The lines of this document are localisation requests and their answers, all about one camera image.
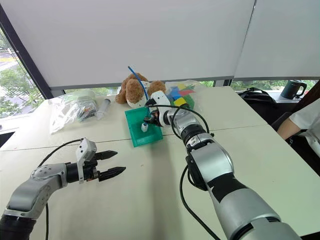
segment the black mug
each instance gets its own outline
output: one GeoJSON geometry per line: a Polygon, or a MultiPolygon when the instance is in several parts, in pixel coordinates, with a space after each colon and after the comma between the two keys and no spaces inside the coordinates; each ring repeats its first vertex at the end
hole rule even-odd
{"type": "Polygon", "coordinates": [[[281,96],[286,99],[293,99],[294,97],[300,97],[305,93],[307,88],[307,84],[302,82],[301,80],[289,80],[285,85],[283,91],[281,92],[281,96]],[[303,87],[302,93],[297,94],[300,87],[303,87]]]}

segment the white roller blind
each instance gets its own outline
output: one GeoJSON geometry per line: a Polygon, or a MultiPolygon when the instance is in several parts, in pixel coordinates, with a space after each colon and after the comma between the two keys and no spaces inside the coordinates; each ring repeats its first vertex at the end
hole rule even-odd
{"type": "Polygon", "coordinates": [[[233,76],[254,0],[1,0],[50,87],[233,76]]]}
{"type": "Polygon", "coordinates": [[[320,1],[258,0],[235,78],[319,76],[320,1]]]}

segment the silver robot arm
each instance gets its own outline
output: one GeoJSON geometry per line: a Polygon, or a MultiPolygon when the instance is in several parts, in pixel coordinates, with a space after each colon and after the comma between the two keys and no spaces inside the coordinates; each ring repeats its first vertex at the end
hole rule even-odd
{"type": "Polygon", "coordinates": [[[150,96],[147,123],[161,127],[173,124],[187,152],[188,171],[197,188],[208,191],[228,240],[299,240],[280,216],[252,189],[234,176],[234,166],[227,151],[207,133],[187,110],[153,105],[167,105],[162,91],[150,96]]]}
{"type": "Polygon", "coordinates": [[[30,178],[13,192],[0,220],[1,240],[28,240],[36,220],[50,196],[59,189],[79,181],[100,181],[122,173],[125,167],[114,167],[100,172],[97,160],[111,158],[116,151],[98,152],[96,144],[84,138],[76,150],[75,163],[57,163],[39,166],[30,178]]]}

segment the tree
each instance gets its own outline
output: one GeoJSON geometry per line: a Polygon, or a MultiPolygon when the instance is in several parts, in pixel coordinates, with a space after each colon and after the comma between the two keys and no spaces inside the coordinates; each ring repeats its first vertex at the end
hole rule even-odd
{"type": "MultiPolygon", "coordinates": [[[[252,81],[232,81],[231,87],[235,91],[244,91],[255,87],[261,90],[279,90],[286,86],[288,80],[252,80],[252,81]]],[[[306,90],[310,90],[317,80],[302,80],[307,84],[306,90]]]]}
{"type": "Polygon", "coordinates": [[[3,70],[0,74],[0,86],[6,91],[8,97],[21,99],[23,107],[36,108],[44,101],[30,76],[20,66],[3,70]]]}
{"type": "Polygon", "coordinates": [[[9,48],[9,45],[6,41],[6,37],[2,29],[0,28],[0,48],[7,50],[9,48]]]}
{"type": "Polygon", "coordinates": [[[18,113],[21,113],[21,109],[17,103],[6,100],[4,96],[0,97],[0,118],[5,118],[18,113]]]}
{"type": "Polygon", "coordinates": [[[207,87],[213,87],[214,86],[214,81],[200,81],[199,83],[207,86],[207,87]]]}
{"type": "Polygon", "coordinates": [[[78,89],[66,89],[64,90],[66,94],[79,92],[83,90],[92,90],[97,96],[106,96],[108,94],[116,94],[118,87],[117,86],[109,86],[109,87],[96,87],[96,88],[78,88],[78,89]]]}

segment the blue wire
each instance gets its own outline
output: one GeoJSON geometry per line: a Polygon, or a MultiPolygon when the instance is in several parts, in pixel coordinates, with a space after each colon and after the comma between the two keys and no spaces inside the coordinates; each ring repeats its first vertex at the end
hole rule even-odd
{"type": "Polygon", "coordinates": [[[136,77],[136,79],[138,79],[138,81],[139,81],[139,83],[140,83],[140,85],[141,85],[141,87],[142,87],[142,89],[144,91],[144,95],[145,95],[146,99],[148,100],[148,94],[146,92],[146,89],[145,89],[144,85],[142,84],[142,81],[141,81],[140,77],[135,73],[135,71],[133,71],[133,69],[130,66],[128,66],[128,69],[133,73],[133,75],[136,77]]]}

